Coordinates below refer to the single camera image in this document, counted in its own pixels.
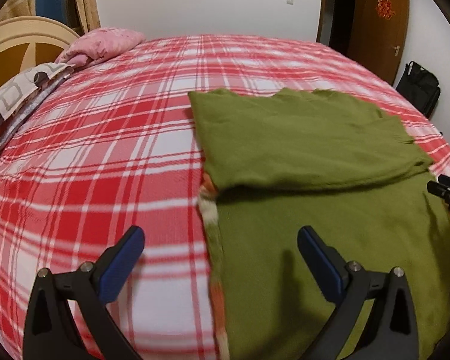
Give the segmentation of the green striped knit sweater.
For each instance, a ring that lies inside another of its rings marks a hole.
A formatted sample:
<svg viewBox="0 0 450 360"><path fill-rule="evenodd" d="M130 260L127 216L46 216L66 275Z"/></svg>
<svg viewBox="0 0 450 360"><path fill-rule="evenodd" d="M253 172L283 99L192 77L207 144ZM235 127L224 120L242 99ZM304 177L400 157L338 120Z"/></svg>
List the green striped knit sweater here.
<svg viewBox="0 0 450 360"><path fill-rule="evenodd" d="M297 359L325 326L333 305L297 246L307 225L346 261L403 268L428 358L450 328L450 213L399 117L330 90L188 97L220 358Z"/></svg>

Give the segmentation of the black bag on floor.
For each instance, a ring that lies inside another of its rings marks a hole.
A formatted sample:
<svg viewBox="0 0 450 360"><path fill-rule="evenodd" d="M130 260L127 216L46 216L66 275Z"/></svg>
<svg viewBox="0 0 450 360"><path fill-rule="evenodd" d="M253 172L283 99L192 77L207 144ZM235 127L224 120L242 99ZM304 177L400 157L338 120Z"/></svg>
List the black bag on floor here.
<svg viewBox="0 0 450 360"><path fill-rule="evenodd" d="M437 77L415 61L406 64L396 91L428 119L441 94Z"/></svg>

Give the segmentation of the brown wooden door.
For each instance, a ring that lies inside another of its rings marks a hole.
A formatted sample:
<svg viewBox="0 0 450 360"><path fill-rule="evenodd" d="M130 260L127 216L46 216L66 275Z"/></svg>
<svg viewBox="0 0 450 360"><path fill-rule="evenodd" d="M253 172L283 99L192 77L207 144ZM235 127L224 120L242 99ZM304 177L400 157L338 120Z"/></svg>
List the brown wooden door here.
<svg viewBox="0 0 450 360"><path fill-rule="evenodd" d="M392 84L407 38L410 0L321 0L317 42Z"/></svg>

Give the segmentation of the red white plaid bedsheet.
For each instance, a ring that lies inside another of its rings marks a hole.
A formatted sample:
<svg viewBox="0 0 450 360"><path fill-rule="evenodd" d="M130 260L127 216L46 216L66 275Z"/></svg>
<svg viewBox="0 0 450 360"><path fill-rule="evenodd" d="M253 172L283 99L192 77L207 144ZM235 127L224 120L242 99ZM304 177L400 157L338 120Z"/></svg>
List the red white plaid bedsheet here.
<svg viewBox="0 0 450 360"><path fill-rule="evenodd" d="M130 225L145 254L112 315L145 359L215 359L201 153L188 93L334 89L401 117L450 175L450 145L389 84L314 42L232 35L147 41L75 73L0 156L0 343L20 359L36 272L73 271Z"/></svg>

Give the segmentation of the grey patterned pillow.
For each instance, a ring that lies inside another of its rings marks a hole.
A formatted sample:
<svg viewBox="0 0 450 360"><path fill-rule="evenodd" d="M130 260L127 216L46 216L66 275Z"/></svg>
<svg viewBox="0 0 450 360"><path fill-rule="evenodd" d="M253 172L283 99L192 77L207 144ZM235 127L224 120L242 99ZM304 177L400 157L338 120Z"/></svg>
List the grey patterned pillow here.
<svg viewBox="0 0 450 360"><path fill-rule="evenodd" d="M17 74L0 87L0 151L74 69L66 63L42 63Z"/></svg>

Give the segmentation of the beige wooden headboard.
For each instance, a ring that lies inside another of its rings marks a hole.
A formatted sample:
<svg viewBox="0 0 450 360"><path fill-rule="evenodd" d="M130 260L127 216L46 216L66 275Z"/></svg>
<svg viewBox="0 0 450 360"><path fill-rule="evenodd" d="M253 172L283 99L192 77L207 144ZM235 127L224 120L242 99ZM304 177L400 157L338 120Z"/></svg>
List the beige wooden headboard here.
<svg viewBox="0 0 450 360"><path fill-rule="evenodd" d="M40 16L0 22L0 87L19 72L54 61L80 36L65 24Z"/></svg>

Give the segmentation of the pink pillow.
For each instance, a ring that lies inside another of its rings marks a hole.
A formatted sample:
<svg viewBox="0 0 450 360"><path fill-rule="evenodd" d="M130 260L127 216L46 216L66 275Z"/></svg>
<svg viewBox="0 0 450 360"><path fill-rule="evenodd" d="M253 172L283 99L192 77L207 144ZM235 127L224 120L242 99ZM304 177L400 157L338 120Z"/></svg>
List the pink pillow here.
<svg viewBox="0 0 450 360"><path fill-rule="evenodd" d="M145 42L145 35L126 28L97 28L82 35L61 52L55 63L66 63L75 69L82 69L104 63L139 44Z"/></svg>

